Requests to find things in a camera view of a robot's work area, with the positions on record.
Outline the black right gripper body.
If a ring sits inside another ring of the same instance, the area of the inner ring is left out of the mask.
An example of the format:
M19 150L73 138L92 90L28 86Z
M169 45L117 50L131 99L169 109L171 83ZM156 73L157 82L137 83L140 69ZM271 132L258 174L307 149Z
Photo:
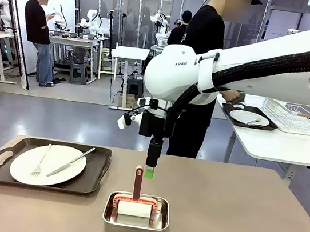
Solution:
M142 113L139 135L151 138L152 143L162 147L164 143L164 123L164 118L158 117L149 111L144 111Z

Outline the person's right hand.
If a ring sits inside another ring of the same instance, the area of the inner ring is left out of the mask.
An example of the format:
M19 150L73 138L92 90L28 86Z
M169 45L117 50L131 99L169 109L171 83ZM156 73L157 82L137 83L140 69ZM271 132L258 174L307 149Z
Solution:
M226 90L221 92L222 97L230 102L239 97L240 93L237 90Z

